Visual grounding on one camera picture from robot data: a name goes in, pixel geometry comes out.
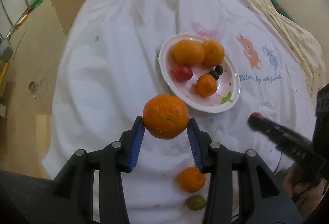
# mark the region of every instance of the metal screw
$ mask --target metal screw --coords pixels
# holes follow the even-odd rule
[[[83,149],[79,149],[75,151],[76,156],[83,156],[85,154],[85,151]]]
[[[248,156],[254,157],[254,156],[256,156],[256,154],[257,154],[257,153],[256,153],[254,150],[248,150],[248,151],[247,151],[247,155],[248,155]]]
[[[114,141],[114,142],[112,143],[112,147],[113,147],[113,148],[119,148],[119,147],[121,147],[121,142],[119,142],[119,141]]]
[[[219,148],[220,147],[220,144],[218,143],[218,142],[216,142],[216,141],[213,141],[212,143],[210,143],[210,147],[211,148]]]

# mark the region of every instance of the pink rabbit print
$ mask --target pink rabbit print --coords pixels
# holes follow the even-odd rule
[[[260,70],[262,68],[262,62],[258,58],[258,53],[253,48],[252,42],[248,39],[245,39],[243,36],[236,36],[236,39],[242,44],[244,47],[243,53],[247,57],[251,68],[257,68]]]
[[[192,22],[191,27],[196,34],[208,37],[210,40],[215,40],[218,36],[218,30],[206,29],[198,22]]]

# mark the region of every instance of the yellow patterned fabric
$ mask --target yellow patterned fabric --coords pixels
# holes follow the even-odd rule
[[[311,33],[280,15],[270,0],[249,0],[280,33],[298,59],[313,106],[318,90],[326,84],[326,70],[322,49]]]

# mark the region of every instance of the oval plate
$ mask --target oval plate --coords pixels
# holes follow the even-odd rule
[[[210,68],[192,67],[193,77],[184,83],[177,82],[172,76],[172,70],[177,66],[173,59],[173,47],[180,40],[204,42],[206,39],[199,35],[177,34],[162,44],[159,54],[160,70],[173,93],[189,106],[203,112],[220,113],[232,108],[239,98],[241,84],[239,73],[230,58],[225,54],[224,61],[221,63],[223,74],[217,81],[216,93],[204,98],[197,92],[195,85],[201,75],[209,73]]]

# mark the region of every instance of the floor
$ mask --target floor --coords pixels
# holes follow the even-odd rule
[[[0,118],[0,169],[48,177],[39,165],[37,146],[45,140],[44,132],[50,133],[52,98],[66,40],[50,0],[43,0],[11,37],[13,52],[17,51],[1,101],[7,112]],[[34,95],[29,90],[32,81],[39,83]]]

